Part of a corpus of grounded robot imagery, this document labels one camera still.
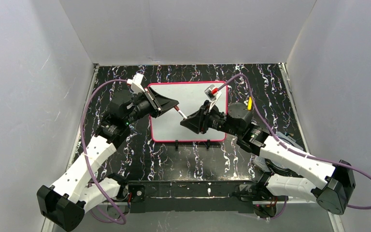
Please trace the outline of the pink framed whiteboard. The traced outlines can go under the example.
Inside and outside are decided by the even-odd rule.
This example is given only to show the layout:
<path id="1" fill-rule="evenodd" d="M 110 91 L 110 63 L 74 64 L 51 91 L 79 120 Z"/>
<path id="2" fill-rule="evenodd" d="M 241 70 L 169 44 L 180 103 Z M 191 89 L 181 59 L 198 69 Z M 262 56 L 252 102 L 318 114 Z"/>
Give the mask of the pink framed whiteboard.
<path id="1" fill-rule="evenodd" d="M 149 87 L 158 94 L 177 100 L 178 107 L 185 116 L 199 110 L 209 98 L 204 93 L 210 85 L 220 87 L 224 81 L 201 81 L 201 82 L 175 82 L 175 83 L 151 83 Z M 214 129 L 208 129 L 205 134 L 196 134 L 180 125 L 183 117 L 171 109 L 157 118 L 150 118 L 151 136 L 155 142 L 221 142 L 226 139 L 226 134 Z"/>

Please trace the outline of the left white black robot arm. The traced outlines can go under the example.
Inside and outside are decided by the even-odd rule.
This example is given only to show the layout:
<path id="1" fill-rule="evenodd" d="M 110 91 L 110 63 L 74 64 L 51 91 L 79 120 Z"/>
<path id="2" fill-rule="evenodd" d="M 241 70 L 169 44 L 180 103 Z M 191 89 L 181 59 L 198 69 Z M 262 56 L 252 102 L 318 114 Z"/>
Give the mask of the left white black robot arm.
<path id="1" fill-rule="evenodd" d="M 66 232 L 71 232 L 85 214 L 104 201 L 129 196 L 128 182 L 119 174 L 96 180 L 97 171 L 130 135 L 130 124 L 145 117 L 157 118 L 175 108 L 179 102 L 146 87 L 132 94 L 123 90 L 113 97 L 94 136 L 82 143 L 83 153 L 50 186 L 37 191 L 41 214 Z"/>

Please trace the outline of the white marker pen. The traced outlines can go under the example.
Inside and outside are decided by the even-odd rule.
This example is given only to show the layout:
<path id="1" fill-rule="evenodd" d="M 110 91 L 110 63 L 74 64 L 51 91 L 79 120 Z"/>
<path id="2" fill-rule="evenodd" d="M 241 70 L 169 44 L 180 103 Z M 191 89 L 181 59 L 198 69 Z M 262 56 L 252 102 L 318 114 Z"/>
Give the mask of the white marker pen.
<path id="1" fill-rule="evenodd" d="M 181 115 L 183 119 L 187 119 L 187 116 L 181 110 L 178 110 L 177 112 Z"/>

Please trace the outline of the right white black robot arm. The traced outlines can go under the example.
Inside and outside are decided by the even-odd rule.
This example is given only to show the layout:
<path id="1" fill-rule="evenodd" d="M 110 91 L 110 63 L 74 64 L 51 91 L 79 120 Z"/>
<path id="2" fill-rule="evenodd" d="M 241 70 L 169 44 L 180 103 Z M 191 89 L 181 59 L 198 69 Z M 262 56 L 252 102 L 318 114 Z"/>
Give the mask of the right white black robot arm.
<path id="1" fill-rule="evenodd" d="M 292 196 L 317 203 L 332 214 L 343 215 L 356 187 L 350 163 L 340 160 L 329 163 L 302 153 L 268 130 L 252 122 L 253 111 L 243 103 L 232 103 L 227 113 L 206 101 L 198 111 L 180 124 L 192 132 L 206 133 L 208 129 L 237 137 L 237 145 L 244 151 L 266 160 L 275 161 L 298 174 L 298 177 L 271 174 L 264 187 L 273 196 Z"/>

